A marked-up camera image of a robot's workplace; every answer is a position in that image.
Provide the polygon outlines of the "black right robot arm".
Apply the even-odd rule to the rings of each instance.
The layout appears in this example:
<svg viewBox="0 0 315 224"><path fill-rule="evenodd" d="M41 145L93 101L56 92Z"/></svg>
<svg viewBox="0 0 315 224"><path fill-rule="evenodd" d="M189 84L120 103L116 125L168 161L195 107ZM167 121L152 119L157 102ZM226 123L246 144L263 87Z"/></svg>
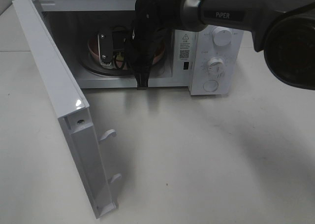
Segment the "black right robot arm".
<svg viewBox="0 0 315 224"><path fill-rule="evenodd" d="M287 85L315 88L315 0L136 0L125 58L137 87L148 87L154 53L169 29L208 25L249 31L253 47Z"/></svg>

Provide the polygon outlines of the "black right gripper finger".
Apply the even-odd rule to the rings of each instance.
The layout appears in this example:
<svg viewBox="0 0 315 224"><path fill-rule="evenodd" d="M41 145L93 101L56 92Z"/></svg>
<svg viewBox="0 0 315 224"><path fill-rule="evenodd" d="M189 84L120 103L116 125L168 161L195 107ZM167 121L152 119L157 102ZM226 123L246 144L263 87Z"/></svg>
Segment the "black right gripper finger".
<svg viewBox="0 0 315 224"><path fill-rule="evenodd" d="M137 90L147 90L150 78L149 72L137 72L134 74L137 81Z"/></svg>

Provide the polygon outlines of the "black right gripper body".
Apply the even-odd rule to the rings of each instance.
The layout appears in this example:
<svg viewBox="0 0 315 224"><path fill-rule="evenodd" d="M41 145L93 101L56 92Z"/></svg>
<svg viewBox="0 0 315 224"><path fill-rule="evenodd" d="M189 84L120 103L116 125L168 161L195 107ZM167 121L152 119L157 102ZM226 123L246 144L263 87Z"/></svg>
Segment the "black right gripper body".
<svg viewBox="0 0 315 224"><path fill-rule="evenodd" d="M133 22L125 42L125 57L136 80L148 80L155 52L168 29Z"/></svg>

